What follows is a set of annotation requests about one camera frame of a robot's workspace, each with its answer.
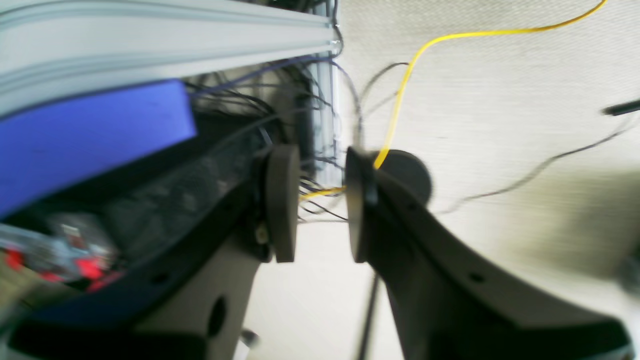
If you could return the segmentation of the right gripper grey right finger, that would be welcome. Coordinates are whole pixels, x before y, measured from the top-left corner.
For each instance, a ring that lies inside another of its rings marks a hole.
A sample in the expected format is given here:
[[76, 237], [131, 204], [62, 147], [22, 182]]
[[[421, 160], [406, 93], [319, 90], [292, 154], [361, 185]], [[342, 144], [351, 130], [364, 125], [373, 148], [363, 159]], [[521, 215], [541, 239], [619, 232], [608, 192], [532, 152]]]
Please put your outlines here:
[[498, 267], [354, 146], [346, 152], [345, 185], [353, 258], [385, 284], [406, 360], [634, 358], [619, 319]]

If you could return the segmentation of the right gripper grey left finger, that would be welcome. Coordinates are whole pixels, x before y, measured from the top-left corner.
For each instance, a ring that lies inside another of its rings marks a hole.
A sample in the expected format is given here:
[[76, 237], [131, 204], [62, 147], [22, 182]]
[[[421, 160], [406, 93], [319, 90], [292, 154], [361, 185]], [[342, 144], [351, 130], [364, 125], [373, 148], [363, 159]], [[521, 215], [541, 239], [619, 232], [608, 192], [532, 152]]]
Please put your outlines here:
[[254, 278], [295, 258], [298, 150], [277, 145], [249, 180], [142, 264], [65, 291], [10, 328], [12, 360], [231, 360]]

